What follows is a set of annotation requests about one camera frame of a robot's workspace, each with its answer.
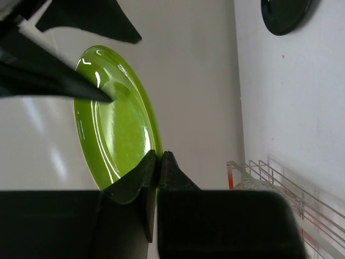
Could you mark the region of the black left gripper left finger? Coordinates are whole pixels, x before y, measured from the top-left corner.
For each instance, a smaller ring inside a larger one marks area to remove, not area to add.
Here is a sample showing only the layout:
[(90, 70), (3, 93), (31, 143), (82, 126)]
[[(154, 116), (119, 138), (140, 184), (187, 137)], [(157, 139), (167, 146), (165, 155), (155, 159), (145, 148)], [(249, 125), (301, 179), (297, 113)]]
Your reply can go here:
[(146, 258), (156, 163), (149, 151), (104, 190), (1, 192), (1, 258)]

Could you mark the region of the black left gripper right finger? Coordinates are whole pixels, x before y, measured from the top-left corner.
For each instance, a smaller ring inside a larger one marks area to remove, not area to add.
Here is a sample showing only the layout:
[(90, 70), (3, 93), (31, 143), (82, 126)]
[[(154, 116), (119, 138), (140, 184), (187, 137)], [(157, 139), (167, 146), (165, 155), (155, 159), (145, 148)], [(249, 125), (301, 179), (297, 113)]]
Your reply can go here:
[(157, 196), (160, 258), (306, 258), (288, 202), (266, 190), (202, 190), (162, 157)]

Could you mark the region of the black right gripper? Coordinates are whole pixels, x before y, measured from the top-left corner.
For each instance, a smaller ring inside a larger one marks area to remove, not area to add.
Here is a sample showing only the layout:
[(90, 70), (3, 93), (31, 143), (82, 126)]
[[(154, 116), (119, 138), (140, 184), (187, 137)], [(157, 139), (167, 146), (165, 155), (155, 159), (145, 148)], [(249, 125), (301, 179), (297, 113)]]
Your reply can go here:
[[(1, 97), (59, 96), (111, 103), (113, 98), (20, 31), (45, 1), (1, 1)], [(76, 28), (137, 44), (141, 35), (117, 1), (52, 1), (36, 23), (45, 32)]]

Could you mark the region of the orange plate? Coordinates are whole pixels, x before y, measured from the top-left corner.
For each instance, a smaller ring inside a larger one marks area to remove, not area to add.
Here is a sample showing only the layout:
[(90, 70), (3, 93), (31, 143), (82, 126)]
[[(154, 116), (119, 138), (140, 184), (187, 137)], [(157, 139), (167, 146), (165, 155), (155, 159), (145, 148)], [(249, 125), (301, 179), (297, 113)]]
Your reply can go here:
[(232, 172), (232, 165), (230, 163), (227, 164), (227, 177), (228, 177), (228, 183), (229, 183), (229, 189), (233, 190), (233, 172)]

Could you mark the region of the green plate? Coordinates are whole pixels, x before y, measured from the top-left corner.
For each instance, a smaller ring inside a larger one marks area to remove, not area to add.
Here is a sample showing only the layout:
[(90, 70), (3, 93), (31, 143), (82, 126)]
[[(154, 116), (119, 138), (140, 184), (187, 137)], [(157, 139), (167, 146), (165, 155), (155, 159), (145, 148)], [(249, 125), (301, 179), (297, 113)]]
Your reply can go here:
[(81, 148), (93, 180), (103, 190), (134, 169), (150, 150), (162, 157), (160, 131), (145, 88), (117, 52), (92, 46), (80, 57), (76, 71), (114, 99), (74, 101)]

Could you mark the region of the black plate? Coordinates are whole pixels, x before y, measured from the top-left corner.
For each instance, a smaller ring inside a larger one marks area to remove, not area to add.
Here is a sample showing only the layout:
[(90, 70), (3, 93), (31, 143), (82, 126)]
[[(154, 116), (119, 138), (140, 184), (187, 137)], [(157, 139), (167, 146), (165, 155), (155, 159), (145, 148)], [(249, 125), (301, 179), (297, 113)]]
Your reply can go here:
[(261, 14), (268, 31), (276, 36), (292, 32), (306, 16), (311, 0), (261, 0)]

